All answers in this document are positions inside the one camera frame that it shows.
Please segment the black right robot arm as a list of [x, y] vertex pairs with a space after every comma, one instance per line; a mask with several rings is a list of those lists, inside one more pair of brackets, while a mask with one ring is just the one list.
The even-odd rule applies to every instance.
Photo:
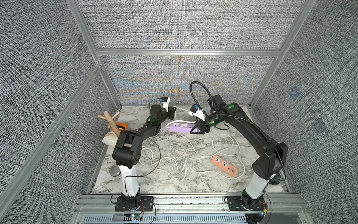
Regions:
[[253, 162], [253, 177], [244, 189], [241, 200], [246, 203], [259, 201], [271, 179], [283, 169], [288, 154], [288, 146], [269, 137], [255, 124], [237, 103], [226, 104], [220, 95], [208, 99], [213, 112], [208, 115], [198, 104], [192, 105], [189, 115], [196, 119], [198, 134], [210, 132], [210, 128], [227, 122], [252, 145], [259, 158]]

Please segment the pink power strip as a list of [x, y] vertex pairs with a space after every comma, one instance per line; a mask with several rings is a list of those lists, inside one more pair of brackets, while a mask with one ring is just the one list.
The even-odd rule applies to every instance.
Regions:
[[218, 155], [214, 155], [211, 159], [211, 163], [214, 164], [216, 167], [223, 170], [225, 173], [227, 173], [229, 176], [234, 177], [238, 169], [231, 164], [229, 164], [226, 160], [222, 159]]

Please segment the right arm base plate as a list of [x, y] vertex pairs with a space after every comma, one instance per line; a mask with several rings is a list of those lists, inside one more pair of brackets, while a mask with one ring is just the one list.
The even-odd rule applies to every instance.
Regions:
[[224, 201], [230, 211], [264, 211], [268, 209], [263, 197], [251, 199], [249, 196], [228, 196]]

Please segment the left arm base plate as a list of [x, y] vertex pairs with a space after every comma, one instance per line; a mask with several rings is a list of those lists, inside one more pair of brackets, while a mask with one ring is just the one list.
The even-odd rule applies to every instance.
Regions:
[[115, 204], [115, 211], [120, 212], [139, 212], [139, 211], [152, 211], [154, 197], [128, 197], [120, 196], [117, 198]]

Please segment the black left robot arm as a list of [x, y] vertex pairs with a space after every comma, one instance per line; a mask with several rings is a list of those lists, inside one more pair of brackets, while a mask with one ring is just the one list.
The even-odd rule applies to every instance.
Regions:
[[153, 105], [150, 108], [149, 117], [145, 124], [134, 130], [121, 131], [112, 157], [122, 176], [122, 194], [127, 197], [136, 197], [140, 194], [140, 187], [137, 178], [137, 164], [140, 161], [142, 145], [144, 140], [156, 136], [161, 130], [161, 124], [170, 119], [174, 120], [177, 108], [169, 106], [164, 108], [160, 105]]

